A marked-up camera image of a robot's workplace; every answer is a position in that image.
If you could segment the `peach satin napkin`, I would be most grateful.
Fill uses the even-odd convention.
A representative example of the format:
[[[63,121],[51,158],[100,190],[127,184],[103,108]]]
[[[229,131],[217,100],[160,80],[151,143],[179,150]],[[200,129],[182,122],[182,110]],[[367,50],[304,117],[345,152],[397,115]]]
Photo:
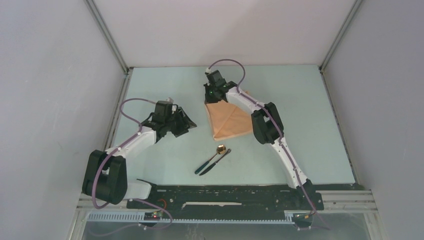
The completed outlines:
[[[230,90],[226,99],[216,103],[205,103],[212,138],[223,141],[253,133],[253,104],[240,96],[236,90]]]

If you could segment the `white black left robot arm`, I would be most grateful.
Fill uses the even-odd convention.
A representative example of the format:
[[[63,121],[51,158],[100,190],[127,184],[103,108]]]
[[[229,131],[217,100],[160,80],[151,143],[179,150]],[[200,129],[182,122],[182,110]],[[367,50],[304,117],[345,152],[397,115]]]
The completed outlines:
[[[82,193],[91,197],[96,209],[124,199],[138,199],[145,208],[156,206],[158,194],[152,191],[153,185],[128,178],[129,162],[167,133],[177,138],[197,127],[183,108],[170,100],[155,102],[154,111],[136,124],[136,132],[127,140],[107,150],[94,150],[88,157]]]

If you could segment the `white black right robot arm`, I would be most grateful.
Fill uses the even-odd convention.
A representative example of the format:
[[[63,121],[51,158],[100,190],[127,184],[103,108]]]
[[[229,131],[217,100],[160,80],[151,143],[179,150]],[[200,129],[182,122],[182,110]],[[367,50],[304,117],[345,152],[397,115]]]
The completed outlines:
[[[233,81],[227,82],[218,70],[205,71],[208,83],[205,87],[205,103],[215,104],[221,101],[233,104],[250,115],[255,139],[262,145],[272,147],[284,167],[286,184],[295,190],[291,194],[291,204],[304,209],[311,202],[307,191],[313,189],[311,180],[301,170],[291,153],[285,135],[280,114],[273,102],[263,103],[238,88]]]

